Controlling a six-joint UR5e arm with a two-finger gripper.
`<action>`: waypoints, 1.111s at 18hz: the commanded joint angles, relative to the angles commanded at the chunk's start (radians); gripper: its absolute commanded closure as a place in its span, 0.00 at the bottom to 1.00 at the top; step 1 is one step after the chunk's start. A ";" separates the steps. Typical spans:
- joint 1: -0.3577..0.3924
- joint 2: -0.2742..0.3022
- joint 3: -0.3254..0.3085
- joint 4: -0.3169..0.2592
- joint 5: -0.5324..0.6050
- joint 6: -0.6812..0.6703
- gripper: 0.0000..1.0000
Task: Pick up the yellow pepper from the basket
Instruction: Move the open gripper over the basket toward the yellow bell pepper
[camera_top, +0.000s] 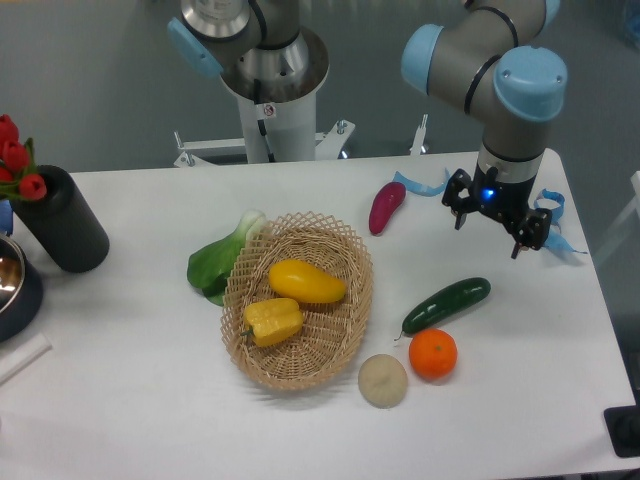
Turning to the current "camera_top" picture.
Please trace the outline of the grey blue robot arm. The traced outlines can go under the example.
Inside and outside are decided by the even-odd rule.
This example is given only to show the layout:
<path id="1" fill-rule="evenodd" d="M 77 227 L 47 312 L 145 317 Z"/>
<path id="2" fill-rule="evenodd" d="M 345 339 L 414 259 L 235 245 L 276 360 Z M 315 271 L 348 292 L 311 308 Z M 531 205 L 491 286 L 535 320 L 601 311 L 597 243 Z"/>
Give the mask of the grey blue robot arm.
<path id="1" fill-rule="evenodd" d="M 401 56 L 413 88 L 483 124 L 473 173 L 456 172 L 443 204 L 458 222 L 473 212 L 502 224 L 517 249 L 549 244 L 552 216 L 531 207 L 551 123 L 568 72 L 554 52 L 532 46 L 555 1 L 468 1 L 453 29 L 416 30 Z M 296 1 L 185 1 L 167 26 L 181 57 L 220 78 L 236 97 L 252 163 L 316 160 L 316 94 L 329 71 L 325 44 L 300 23 Z"/>

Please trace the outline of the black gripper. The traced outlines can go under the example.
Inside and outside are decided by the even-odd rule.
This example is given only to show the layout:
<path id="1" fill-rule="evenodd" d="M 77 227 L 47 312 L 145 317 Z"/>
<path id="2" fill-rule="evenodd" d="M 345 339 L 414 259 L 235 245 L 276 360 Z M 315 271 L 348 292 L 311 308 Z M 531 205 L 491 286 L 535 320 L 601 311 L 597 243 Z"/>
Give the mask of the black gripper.
<path id="1" fill-rule="evenodd" d="M 479 212 L 510 231 L 514 239 L 512 259 L 523 249 L 540 250 L 552 222 L 549 209 L 529 206 L 540 164 L 540 159 L 478 159 L 473 176 L 463 169 L 456 170 L 442 196 L 442 204 L 455 217 L 454 228 L 460 230 L 469 213 Z"/>

